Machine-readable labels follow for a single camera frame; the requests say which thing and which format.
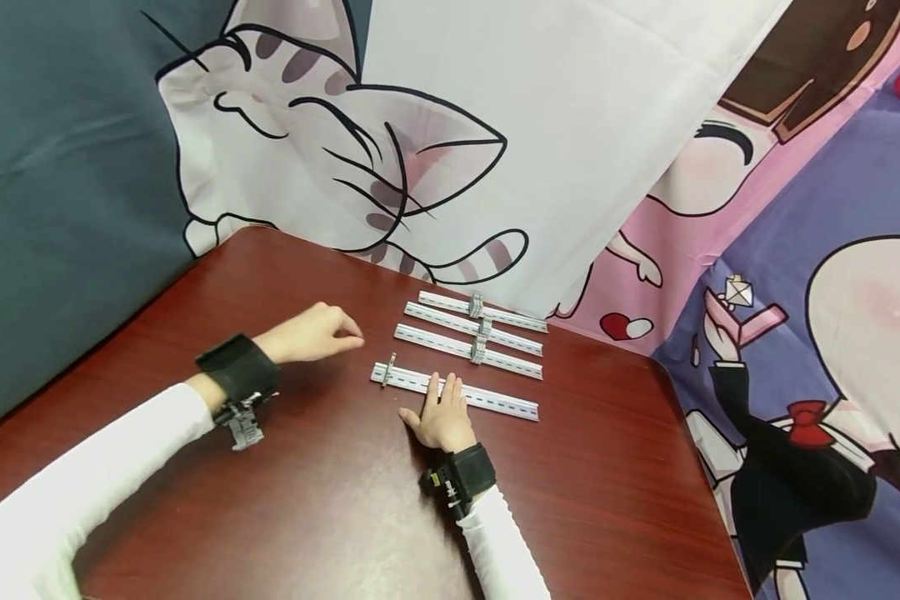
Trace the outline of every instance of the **white fabric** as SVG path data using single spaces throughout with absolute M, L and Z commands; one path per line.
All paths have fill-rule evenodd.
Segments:
M 509 512 L 500 488 L 490 487 L 458 520 L 487 600 L 549 600 L 543 575 Z
M 90 532 L 177 450 L 211 429 L 203 399 L 178 384 L 17 488 L 0 503 L 0 600 L 79 600 L 71 563 Z M 461 526 L 487 600 L 550 598 L 496 487 Z
M 272 223 L 538 317 L 790 3 L 347 1 L 237 0 L 161 76 L 187 242 Z

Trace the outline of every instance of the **pink blush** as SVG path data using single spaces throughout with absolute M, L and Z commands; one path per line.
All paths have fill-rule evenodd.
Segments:
M 866 282 L 859 287 L 864 315 L 880 328 L 900 330 L 900 292 L 891 283 Z

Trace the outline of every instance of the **wrist strap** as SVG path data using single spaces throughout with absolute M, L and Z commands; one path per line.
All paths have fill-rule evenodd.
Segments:
M 455 454 L 448 454 L 446 462 L 425 472 L 420 485 L 432 495 L 445 495 L 447 507 L 457 519 L 463 518 L 473 499 L 492 488 L 497 474 L 483 444 L 477 443 Z
M 227 394 L 217 425 L 252 413 L 278 390 L 280 367 L 242 333 L 197 356 L 197 366 Z

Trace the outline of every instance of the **wrist-mounted device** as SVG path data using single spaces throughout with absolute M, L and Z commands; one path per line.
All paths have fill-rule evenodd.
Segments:
M 242 333 L 197 356 L 197 366 L 227 394 L 213 421 L 228 425 L 233 449 L 240 451 L 263 440 L 254 411 L 276 396 L 280 367 Z
M 446 462 L 427 470 L 420 477 L 424 491 L 435 498 L 446 498 L 447 507 L 460 520 L 467 514 L 473 499 L 492 488 L 497 474 L 481 443 L 446 455 Z

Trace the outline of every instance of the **red-brown table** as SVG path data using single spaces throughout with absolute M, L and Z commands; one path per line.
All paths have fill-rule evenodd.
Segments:
M 542 382 L 396 341 L 396 323 L 467 339 L 402 315 L 420 289 L 449 294 L 273 230 L 243 230 L 0 422 L 0 499 L 189 377 L 203 349 L 324 301 L 356 318 L 366 346 L 285 368 L 258 446 L 232 452 L 217 430 L 184 448 L 80 551 L 86 595 L 479 596 L 461 537 L 419 491 L 425 459 L 396 415 L 423 397 L 369 382 L 373 363 L 396 352 L 398 366 L 454 371 L 539 403 L 540 422 L 470 413 L 553 598 L 749 598 L 659 367 L 556 327 L 520 331 L 545 342 Z

